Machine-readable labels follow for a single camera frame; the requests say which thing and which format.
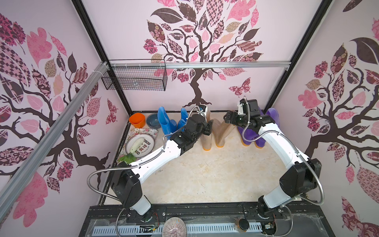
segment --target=black wire basket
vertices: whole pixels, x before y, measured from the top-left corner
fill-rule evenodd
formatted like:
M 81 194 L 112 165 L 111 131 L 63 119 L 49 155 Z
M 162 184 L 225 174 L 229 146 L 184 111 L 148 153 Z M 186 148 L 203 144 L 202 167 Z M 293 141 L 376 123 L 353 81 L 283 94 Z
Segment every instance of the black wire basket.
M 165 91 L 167 85 L 166 62 L 150 63 L 151 59 L 137 59 L 149 63 L 114 64 L 102 80 L 107 90 Z

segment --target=white plate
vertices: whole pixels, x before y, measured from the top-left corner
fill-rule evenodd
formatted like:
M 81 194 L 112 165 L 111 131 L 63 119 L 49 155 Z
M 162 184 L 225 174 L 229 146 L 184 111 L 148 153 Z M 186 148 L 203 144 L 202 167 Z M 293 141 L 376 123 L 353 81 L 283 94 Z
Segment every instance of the white plate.
M 150 136 L 149 134 L 141 133 L 137 134 L 134 137 L 130 138 L 128 143 L 126 144 L 126 153 L 130 153 L 130 148 L 132 145 L 137 141 L 139 138 L 144 138 L 144 141 L 141 146 L 133 153 L 133 156 L 136 158 L 142 158 L 146 155 L 148 155 L 150 152 L 153 151 L 154 148 L 154 138 Z

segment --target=blue bowl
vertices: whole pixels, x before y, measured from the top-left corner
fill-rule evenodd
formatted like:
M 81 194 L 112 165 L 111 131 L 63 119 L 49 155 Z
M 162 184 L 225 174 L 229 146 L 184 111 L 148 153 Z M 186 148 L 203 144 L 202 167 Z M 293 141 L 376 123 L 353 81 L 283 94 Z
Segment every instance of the blue bowl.
M 158 128 L 160 128 L 161 124 L 158 121 L 158 114 L 157 113 L 150 114 L 147 117 L 147 119 L 146 119 L 146 124 L 151 129 L 158 129 Z

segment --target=marble floor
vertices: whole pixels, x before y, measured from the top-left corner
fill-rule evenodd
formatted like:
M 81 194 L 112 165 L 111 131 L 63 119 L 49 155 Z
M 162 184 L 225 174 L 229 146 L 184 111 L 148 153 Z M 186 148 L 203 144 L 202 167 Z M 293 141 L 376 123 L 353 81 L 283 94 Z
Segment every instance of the marble floor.
M 222 121 L 224 115 L 225 112 L 211 113 L 211 119 Z M 168 116 L 176 121 L 180 119 L 180 113 L 168 113 Z M 162 136 L 159 129 L 154 150 L 163 145 Z M 142 190 L 151 203 L 157 204 L 258 201 L 261 195 L 279 185 L 285 171 L 268 143 L 261 149 L 254 143 L 244 146 L 234 128 L 224 147 L 218 148 L 213 137 L 211 150 L 205 151 L 199 140 L 192 149 L 150 175 Z M 115 195 L 112 189 L 108 193 Z M 104 204 L 120 202 L 106 198 Z

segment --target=wallpaper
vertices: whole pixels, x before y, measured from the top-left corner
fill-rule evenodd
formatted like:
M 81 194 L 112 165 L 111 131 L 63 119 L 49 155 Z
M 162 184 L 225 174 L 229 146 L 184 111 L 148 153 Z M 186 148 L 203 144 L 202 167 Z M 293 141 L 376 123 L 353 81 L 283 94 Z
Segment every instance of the wallpaper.
M 291 58 L 320 3 L 289 1 L 283 4 L 276 1 L 271 4 L 260 0 L 145 2 L 148 2 L 147 6 L 141 2 L 113 1 L 113 4 L 106 5 L 85 1 L 110 59 L 147 58 L 148 62 L 164 60 L 167 64 L 286 61 Z M 116 14 L 114 23 L 105 26 L 99 19 L 100 8 L 105 15 L 113 11 L 123 11 L 124 14 Z M 295 19 L 291 13 L 300 9 Z M 285 29 L 279 27 L 279 21 L 286 22 Z M 116 28 L 119 39 L 125 37 L 127 41 L 112 37 Z M 260 106 L 264 106 L 282 73 L 283 68 L 167 69 L 165 92 L 124 92 L 133 110 L 157 110 L 160 106 L 180 110 L 199 104 L 208 105 L 211 110 L 235 109 L 243 95 L 254 96 Z M 163 74 L 164 70 L 157 69 L 150 78 L 158 79 Z
M 321 208 L 336 236 L 379 236 L 378 7 L 336 2 L 274 105 L 281 129 L 323 165 Z
M 30 14 L 52 6 L 61 13 L 49 24 L 30 20 Z M 39 1 L 31 13 L 26 9 L 13 3 L 0 12 L 0 188 L 100 62 L 69 2 Z M 88 207 L 99 198 L 86 178 L 110 166 L 126 121 L 116 92 L 99 81 L 18 197 L 0 235 L 47 236 L 52 230 L 61 230 L 58 236 L 77 235 Z M 100 174 L 93 184 L 102 188 L 105 178 Z

